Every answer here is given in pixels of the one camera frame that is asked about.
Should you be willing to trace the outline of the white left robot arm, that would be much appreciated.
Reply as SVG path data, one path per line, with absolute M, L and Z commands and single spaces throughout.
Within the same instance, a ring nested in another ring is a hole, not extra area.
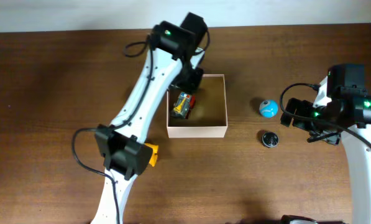
M 132 185 L 147 168 L 153 149 L 145 145 L 152 118 L 168 89 L 192 93 L 203 76 L 199 63 L 209 37 L 204 19 L 188 13 L 180 26 L 157 24 L 146 38 L 147 58 L 128 100 L 109 126 L 95 130 L 105 184 L 93 223 L 122 223 Z

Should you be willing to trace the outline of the grey red toy truck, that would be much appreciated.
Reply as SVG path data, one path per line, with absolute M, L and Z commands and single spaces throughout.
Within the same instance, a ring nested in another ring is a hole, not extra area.
M 170 111 L 170 116 L 172 118 L 188 119 L 191 110 L 195 106 L 195 103 L 196 98 L 194 95 L 182 91 L 179 94 L 177 101 L 173 104 L 173 109 Z

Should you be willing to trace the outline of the pink cardboard box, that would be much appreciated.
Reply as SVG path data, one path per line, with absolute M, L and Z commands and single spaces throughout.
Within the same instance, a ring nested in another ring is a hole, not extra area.
M 188 119 L 173 118 L 180 91 L 167 91 L 166 128 L 170 138 L 223 138 L 228 127 L 226 82 L 223 74 L 204 74 Z

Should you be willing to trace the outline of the yellow toy animal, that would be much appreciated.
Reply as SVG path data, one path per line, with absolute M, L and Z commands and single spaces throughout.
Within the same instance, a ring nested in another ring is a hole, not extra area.
M 154 144 L 150 144 L 150 143 L 145 143 L 145 145 L 152 149 L 152 155 L 151 155 L 151 158 L 149 160 L 149 164 L 152 167 L 155 167 L 155 165 L 157 163 L 157 159 L 158 159 L 158 149 L 159 149 L 159 146 L 158 145 L 154 145 Z

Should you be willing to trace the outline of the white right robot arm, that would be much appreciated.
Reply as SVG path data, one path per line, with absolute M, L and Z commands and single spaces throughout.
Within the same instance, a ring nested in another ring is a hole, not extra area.
M 309 133 L 308 142 L 342 144 L 347 157 L 352 193 L 352 222 L 371 223 L 371 95 L 365 68 L 343 63 L 327 71 L 313 102 L 291 98 L 280 103 L 284 126 Z

